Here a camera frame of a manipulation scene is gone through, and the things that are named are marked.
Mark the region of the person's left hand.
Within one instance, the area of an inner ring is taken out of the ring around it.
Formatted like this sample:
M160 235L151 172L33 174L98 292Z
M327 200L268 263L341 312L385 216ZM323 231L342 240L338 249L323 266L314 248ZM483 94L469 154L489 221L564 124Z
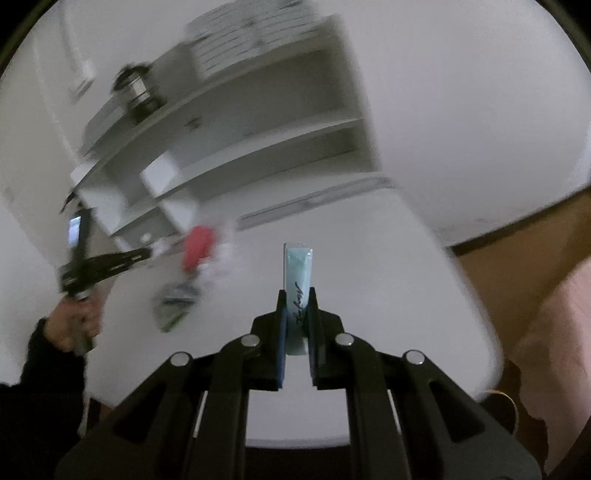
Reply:
M88 354L102 330L104 305L100 288L92 289L84 299L63 296L46 319L45 338L61 351Z

